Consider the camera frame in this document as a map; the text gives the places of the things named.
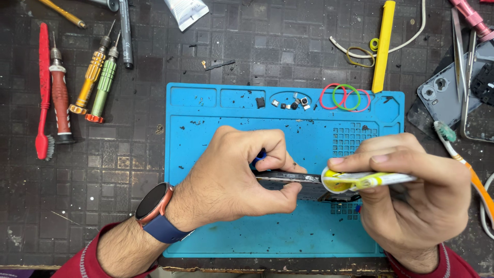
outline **red brush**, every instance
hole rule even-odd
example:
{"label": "red brush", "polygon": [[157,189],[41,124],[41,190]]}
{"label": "red brush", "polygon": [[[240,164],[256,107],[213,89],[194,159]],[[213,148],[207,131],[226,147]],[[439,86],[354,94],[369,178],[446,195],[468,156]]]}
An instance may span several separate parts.
{"label": "red brush", "polygon": [[55,139],[51,135],[44,135],[46,114],[50,108],[50,41],[48,38],[48,26],[41,23],[40,26],[40,92],[41,115],[36,136],[36,152],[39,159],[50,160],[55,151]]}

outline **toothbrush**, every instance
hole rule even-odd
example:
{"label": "toothbrush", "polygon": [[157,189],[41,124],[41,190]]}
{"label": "toothbrush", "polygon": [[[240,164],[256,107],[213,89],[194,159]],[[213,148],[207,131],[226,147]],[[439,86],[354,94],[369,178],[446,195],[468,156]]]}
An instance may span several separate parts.
{"label": "toothbrush", "polygon": [[40,92],[41,92],[41,115],[36,136],[36,153],[39,159],[48,161],[53,157],[55,150],[55,139],[44,134],[46,114],[50,108],[50,45],[48,38],[48,26],[42,22],[40,25]]}
{"label": "toothbrush", "polygon": [[434,129],[436,130],[436,133],[439,136],[439,140],[441,140],[441,142],[444,144],[444,147],[446,148],[450,156],[453,159],[456,159],[459,162],[463,163],[470,170],[470,173],[472,175],[471,182],[475,187],[475,189],[477,190],[477,192],[479,193],[480,198],[482,199],[482,202],[486,208],[487,215],[491,220],[491,226],[494,228],[494,219],[493,219],[494,202],[491,196],[489,196],[489,194],[487,193],[484,186],[482,185],[479,176],[477,176],[472,166],[468,162],[466,162],[466,160],[463,157],[461,157],[461,155],[459,155],[451,146],[450,142],[454,142],[456,140],[456,133],[454,133],[454,131],[449,126],[447,126],[444,122],[441,121],[434,122]]}

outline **hand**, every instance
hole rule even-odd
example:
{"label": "hand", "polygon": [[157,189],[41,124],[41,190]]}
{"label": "hand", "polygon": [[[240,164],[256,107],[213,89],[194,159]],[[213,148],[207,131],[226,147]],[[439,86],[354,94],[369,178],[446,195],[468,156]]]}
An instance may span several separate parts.
{"label": "hand", "polygon": [[355,154],[331,158],[328,167],[338,172],[396,172],[419,178],[404,184],[406,202],[391,198],[388,186],[360,191],[365,230],[411,271],[434,271],[439,263],[437,245],[466,227],[468,169],[456,160],[425,153],[411,134],[371,138]]}
{"label": "hand", "polygon": [[288,154],[281,130],[244,132],[222,126],[184,181],[175,187],[165,209],[167,219],[187,232],[242,216],[292,212],[302,185],[291,183],[281,190],[263,188],[249,167],[262,148],[267,156],[256,163],[258,171],[307,172]]}

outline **watch face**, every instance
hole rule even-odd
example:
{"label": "watch face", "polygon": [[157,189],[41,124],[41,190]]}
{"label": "watch face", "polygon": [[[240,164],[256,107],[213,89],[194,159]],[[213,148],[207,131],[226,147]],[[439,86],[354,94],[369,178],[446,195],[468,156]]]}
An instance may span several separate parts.
{"label": "watch face", "polygon": [[141,203],[135,211],[136,219],[142,219],[150,214],[156,206],[160,203],[161,199],[166,194],[168,189],[168,183],[160,183],[155,188],[153,188],[147,195],[142,199]]}

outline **black marker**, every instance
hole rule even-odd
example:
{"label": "black marker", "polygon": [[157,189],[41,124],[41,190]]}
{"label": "black marker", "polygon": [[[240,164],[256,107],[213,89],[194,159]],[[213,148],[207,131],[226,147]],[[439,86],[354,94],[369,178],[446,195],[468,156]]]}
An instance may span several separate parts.
{"label": "black marker", "polygon": [[122,25],[122,53],[123,64],[125,68],[134,68],[132,60],[132,37],[130,36],[130,19],[128,15],[127,0],[119,0],[120,2],[120,23]]}

